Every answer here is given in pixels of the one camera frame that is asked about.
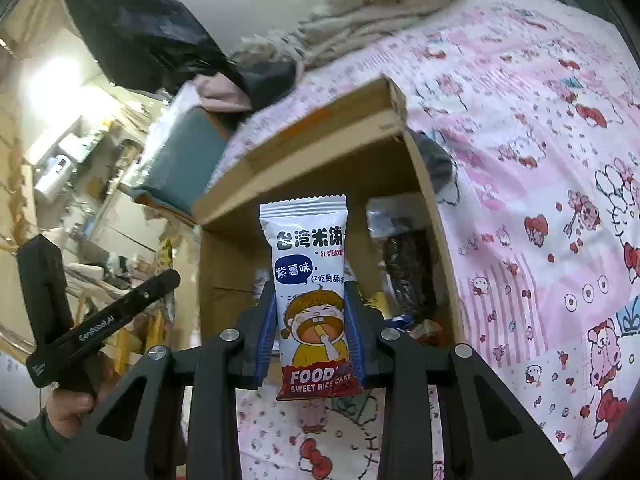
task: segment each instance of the metal screw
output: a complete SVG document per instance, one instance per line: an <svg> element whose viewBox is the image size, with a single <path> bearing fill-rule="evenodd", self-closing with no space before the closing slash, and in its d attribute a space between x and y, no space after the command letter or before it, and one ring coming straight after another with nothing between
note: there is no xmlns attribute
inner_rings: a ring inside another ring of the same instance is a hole
<svg viewBox="0 0 640 480"><path fill-rule="evenodd" d="M400 333L395 328L385 328L380 335L386 341L395 341L400 337Z"/></svg>
<svg viewBox="0 0 640 480"><path fill-rule="evenodd" d="M166 346L153 346L149 349L149 357L151 357L154 361L158 361L158 359L162 359L166 355Z"/></svg>
<svg viewBox="0 0 640 480"><path fill-rule="evenodd" d="M465 344L456 345L456 349L454 351L458 357L462 357L464 359L471 357L474 354L471 346Z"/></svg>
<svg viewBox="0 0 640 480"><path fill-rule="evenodd" d="M220 339L222 341L235 341L240 337L240 333L235 328L225 328L220 332Z"/></svg>

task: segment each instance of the cartoon hair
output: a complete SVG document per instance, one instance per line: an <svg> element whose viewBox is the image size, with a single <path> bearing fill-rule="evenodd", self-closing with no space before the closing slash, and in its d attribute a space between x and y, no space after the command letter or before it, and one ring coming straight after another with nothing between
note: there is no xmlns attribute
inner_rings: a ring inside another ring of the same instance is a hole
<svg viewBox="0 0 640 480"><path fill-rule="evenodd" d="M283 339L289 337L289 319L294 319L300 312L313 306L333 305L339 310L344 309L344 301L332 290L324 290L322 286L318 290L312 290L296 296L284 313L284 329L280 331Z"/></svg>

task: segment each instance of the cardboard box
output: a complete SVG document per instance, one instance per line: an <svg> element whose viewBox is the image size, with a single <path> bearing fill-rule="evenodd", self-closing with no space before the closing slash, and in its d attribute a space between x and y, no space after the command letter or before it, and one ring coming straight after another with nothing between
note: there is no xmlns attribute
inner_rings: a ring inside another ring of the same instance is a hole
<svg viewBox="0 0 640 480"><path fill-rule="evenodd" d="M366 204L372 197L421 192L430 215L432 261L444 300L436 320L448 342L463 340L458 293L431 181L417 146L404 131L402 92L377 79L316 110L257 146L193 207L203 226L200 317L203 338L235 325L255 303L257 268L271 268L260 204L303 196L344 194L349 217L346 257L367 296L382 290Z"/></svg>

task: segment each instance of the dark food package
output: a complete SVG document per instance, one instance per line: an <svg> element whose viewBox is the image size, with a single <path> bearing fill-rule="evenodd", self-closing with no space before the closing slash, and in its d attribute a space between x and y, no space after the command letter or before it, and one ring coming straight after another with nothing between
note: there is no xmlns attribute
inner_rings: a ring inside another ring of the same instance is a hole
<svg viewBox="0 0 640 480"><path fill-rule="evenodd" d="M433 266L427 238L428 215L421 195L407 193L372 198L367 222L382 252L384 292L395 315L419 322L437 310Z"/></svg>

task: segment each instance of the black plastic bag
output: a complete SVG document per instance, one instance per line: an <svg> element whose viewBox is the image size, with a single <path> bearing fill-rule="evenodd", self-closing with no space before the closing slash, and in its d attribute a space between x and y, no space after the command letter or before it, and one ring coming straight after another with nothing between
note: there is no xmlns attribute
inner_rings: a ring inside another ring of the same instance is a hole
<svg viewBox="0 0 640 480"><path fill-rule="evenodd" d="M197 74L242 78L178 0L65 0L107 78L130 90L175 95Z"/></svg>

